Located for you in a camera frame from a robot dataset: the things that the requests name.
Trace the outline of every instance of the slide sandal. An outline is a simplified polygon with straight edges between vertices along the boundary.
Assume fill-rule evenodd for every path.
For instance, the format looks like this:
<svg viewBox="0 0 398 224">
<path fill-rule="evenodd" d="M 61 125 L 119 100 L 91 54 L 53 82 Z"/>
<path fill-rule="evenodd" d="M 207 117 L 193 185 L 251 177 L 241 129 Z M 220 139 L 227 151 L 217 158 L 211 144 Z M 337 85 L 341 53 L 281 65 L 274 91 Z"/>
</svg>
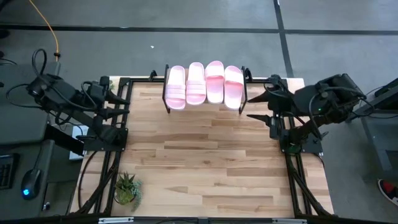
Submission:
<svg viewBox="0 0 398 224">
<path fill-rule="evenodd" d="M 185 69 L 182 66 L 173 66 L 165 91 L 166 104 L 173 110 L 185 108 Z"/>
<path fill-rule="evenodd" d="M 210 62 L 206 70 L 207 100 L 222 103 L 224 100 L 224 65 L 220 61 Z"/>
<path fill-rule="evenodd" d="M 205 69 L 200 62 L 189 66 L 187 80 L 187 103 L 200 105 L 206 100 Z"/>
<path fill-rule="evenodd" d="M 238 110 L 241 106 L 243 93 L 243 74 L 235 66 L 228 66 L 225 69 L 225 106 L 231 110 Z"/>
</svg>

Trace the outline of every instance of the keyboard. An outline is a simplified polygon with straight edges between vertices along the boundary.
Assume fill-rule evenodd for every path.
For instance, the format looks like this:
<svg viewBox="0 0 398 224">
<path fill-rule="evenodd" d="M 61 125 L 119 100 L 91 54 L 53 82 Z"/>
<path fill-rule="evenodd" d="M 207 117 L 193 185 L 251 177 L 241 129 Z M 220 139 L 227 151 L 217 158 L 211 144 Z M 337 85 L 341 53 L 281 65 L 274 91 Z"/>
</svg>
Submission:
<svg viewBox="0 0 398 224">
<path fill-rule="evenodd" d="M 18 159 L 19 155 L 17 153 L 0 155 L 0 190 L 12 187 Z"/>
</svg>

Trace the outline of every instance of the wooden table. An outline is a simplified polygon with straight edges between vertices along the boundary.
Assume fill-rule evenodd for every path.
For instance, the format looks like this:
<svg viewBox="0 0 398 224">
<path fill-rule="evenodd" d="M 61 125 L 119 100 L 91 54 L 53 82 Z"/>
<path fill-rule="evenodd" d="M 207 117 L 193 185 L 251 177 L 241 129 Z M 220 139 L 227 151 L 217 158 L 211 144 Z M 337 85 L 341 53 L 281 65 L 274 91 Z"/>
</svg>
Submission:
<svg viewBox="0 0 398 224">
<path fill-rule="evenodd" d="M 119 77 L 111 79 L 118 86 Z M 295 91 L 304 82 L 290 78 L 288 85 Z M 248 98 L 263 91 L 261 84 L 248 84 Z M 135 212 L 132 206 L 113 203 L 112 216 L 293 217 L 279 143 L 269 138 L 264 123 L 247 114 L 272 112 L 266 103 L 248 103 L 241 116 L 223 105 L 209 104 L 187 105 L 184 111 L 167 114 L 161 83 L 135 83 L 127 121 L 129 139 L 119 172 L 136 174 L 144 183 L 144 197 Z M 88 165 L 83 203 L 98 185 L 103 157 L 103 152 L 97 153 Z M 322 163 L 313 154 L 302 154 L 302 160 L 308 188 L 333 213 Z M 301 190 L 297 192 L 304 211 Z M 77 208 L 76 190 L 71 212 Z"/>
</svg>

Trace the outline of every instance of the gray floor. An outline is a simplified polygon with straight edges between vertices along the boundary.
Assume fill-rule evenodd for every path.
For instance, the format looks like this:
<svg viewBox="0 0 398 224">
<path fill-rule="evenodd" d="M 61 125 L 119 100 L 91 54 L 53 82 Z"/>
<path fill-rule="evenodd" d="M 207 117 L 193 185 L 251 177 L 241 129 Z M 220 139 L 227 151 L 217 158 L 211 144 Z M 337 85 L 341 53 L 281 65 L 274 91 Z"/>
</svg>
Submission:
<svg viewBox="0 0 398 224">
<path fill-rule="evenodd" d="M 276 29 L 272 0 L 36 0 L 50 23 L 76 26 L 215 27 Z M 279 0 L 286 29 L 398 30 L 393 0 Z M 43 24 L 28 1 L 14 1 L 0 22 Z M 286 77 L 278 34 L 178 32 L 57 32 L 61 76 L 76 87 L 102 75 L 148 75 L 164 65 L 218 59 L 245 65 L 254 76 Z M 362 91 L 397 78 L 398 36 L 288 35 L 295 77 L 316 83 L 348 73 Z M 6 57 L 29 63 L 39 47 L 54 51 L 47 31 L 14 30 L 0 40 Z M 398 208 L 376 187 L 377 175 L 364 179 L 376 164 L 359 120 L 331 124 L 323 141 L 331 199 L 337 215 L 398 222 Z"/>
</svg>

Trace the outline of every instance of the computer mouse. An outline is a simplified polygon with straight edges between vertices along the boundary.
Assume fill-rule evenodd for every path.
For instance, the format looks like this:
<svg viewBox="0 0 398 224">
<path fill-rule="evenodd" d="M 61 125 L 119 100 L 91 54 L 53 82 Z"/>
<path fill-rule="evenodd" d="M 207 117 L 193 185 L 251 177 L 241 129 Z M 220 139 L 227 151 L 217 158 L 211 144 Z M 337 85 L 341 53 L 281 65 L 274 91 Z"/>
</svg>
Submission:
<svg viewBox="0 0 398 224">
<path fill-rule="evenodd" d="M 26 172 L 21 183 L 22 198 L 25 200 L 36 198 L 40 191 L 40 175 L 39 169 L 31 169 Z"/>
</svg>

